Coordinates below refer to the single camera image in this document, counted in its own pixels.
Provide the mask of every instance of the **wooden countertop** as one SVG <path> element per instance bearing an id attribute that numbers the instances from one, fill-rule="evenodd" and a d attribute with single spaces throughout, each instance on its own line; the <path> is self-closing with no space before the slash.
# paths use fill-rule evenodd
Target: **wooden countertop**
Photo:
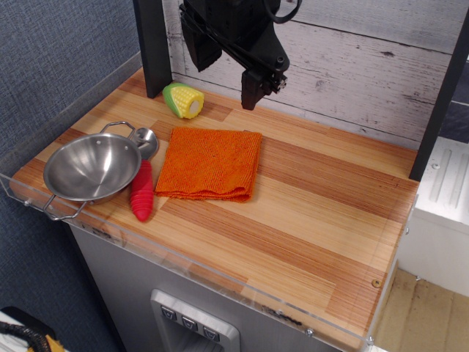
<path id="1" fill-rule="evenodd" d="M 79 221 L 120 236 L 128 248 L 146 247 L 179 263 L 186 275 L 224 286 L 267 314 L 281 309 L 277 318 L 299 329 L 312 327 L 338 346 L 358 347 L 343 330 L 367 335 L 383 289 L 372 282 L 384 283 L 417 192 L 418 183 L 407 178 L 415 151 L 261 107 L 245 111 L 239 101 L 209 92 L 198 117 L 180 120 L 162 96 L 147 98 L 140 70 L 14 179 L 50 194 L 43 169 L 51 153 L 120 120 L 156 133 L 155 183 L 175 126 L 261 132 L 254 197 L 246 203 L 156 197 L 150 220 L 141 223 L 126 189 L 110 202 L 87 206 Z M 127 127 L 115 126 L 121 127 L 127 135 Z"/>

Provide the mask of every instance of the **black cable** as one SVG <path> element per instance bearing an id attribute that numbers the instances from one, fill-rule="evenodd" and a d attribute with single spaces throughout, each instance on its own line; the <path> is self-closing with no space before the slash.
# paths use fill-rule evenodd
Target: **black cable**
<path id="1" fill-rule="evenodd" d="M 272 13 L 272 11 L 270 11 L 269 6 L 267 5 L 267 0 L 262 0 L 262 3 L 264 4 L 265 12 L 267 13 L 267 15 L 272 21 L 278 24 L 288 22 L 292 18 L 294 18 L 296 15 L 296 12 L 298 12 L 298 10 L 300 9 L 301 2 L 302 0 L 297 0 L 296 7 L 288 15 L 285 15 L 284 17 L 277 17 Z"/>
<path id="2" fill-rule="evenodd" d="M 0 321 L 0 333 L 25 340 L 34 352 L 51 352 L 51 347 L 45 336 L 25 326 Z"/>

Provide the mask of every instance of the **control panel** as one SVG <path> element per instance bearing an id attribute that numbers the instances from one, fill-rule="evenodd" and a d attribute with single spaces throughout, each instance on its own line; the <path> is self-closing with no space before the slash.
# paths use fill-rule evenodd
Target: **control panel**
<path id="1" fill-rule="evenodd" d="M 240 333 L 226 321 L 161 290 L 151 304 L 167 352 L 240 352 Z"/>

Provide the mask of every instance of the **black pole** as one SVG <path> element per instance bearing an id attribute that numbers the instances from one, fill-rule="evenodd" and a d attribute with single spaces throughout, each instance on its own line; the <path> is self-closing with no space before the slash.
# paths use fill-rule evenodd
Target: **black pole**
<path id="1" fill-rule="evenodd" d="M 133 0 L 133 9 L 147 96 L 154 98 L 172 81 L 162 0 Z"/>
<path id="2" fill-rule="evenodd" d="M 448 111 L 449 104 L 453 98 L 459 77 L 469 55 L 469 10 L 462 24 L 459 38 L 454 47 L 454 52 L 449 62 L 448 70 L 441 84 L 435 106 L 430 116 L 425 134 L 418 149 L 416 159 L 413 163 L 409 178 L 420 181 L 424 175 L 426 165 L 432 154 L 433 147 L 440 133 L 441 125 Z"/>

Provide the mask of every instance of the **button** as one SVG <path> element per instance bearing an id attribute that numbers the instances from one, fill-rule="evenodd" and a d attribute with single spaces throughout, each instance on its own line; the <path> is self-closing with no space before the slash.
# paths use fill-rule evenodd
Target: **button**
<path id="1" fill-rule="evenodd" d="M 209 340 L 220 342 L 220 335 L 216 331 L 210 330 L 206 326 L 204 326 L 204 336 Z"/>
<path id="2" fill-rule="evenodd" d="M 173 312 L 169 308 L 166 308 L 164 306 L 161 306 L 161 312 L 165 317 L 167 317 L 169 320 L 176 320 L 176 312 Z"/>
<path id="3" fill-rule="evenodd" d="M 189 318 L 182 317 L 182 324 L 192 331 L 197 331 L 197 323 Z"/>

